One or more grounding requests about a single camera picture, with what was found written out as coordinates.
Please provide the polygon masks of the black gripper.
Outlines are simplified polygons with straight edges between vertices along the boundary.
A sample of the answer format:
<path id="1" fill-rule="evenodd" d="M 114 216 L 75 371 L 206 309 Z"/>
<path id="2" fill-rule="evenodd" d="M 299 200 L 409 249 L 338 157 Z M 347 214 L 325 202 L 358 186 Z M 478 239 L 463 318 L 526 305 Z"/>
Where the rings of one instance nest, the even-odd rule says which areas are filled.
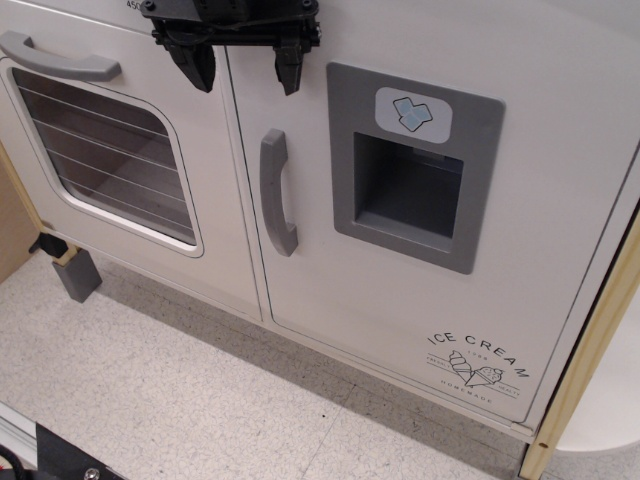
<path id="1" fill-rule="evenodd" d="M 143 1 L 156 42 L 194 87 L 213 88 L 216 61 L 209 45 L 272 46 L 286 96 L 300 88 L 304 54 L 320 45 L 316 1 Z M 287 38 L 300 44 L 284 45 Z"/>

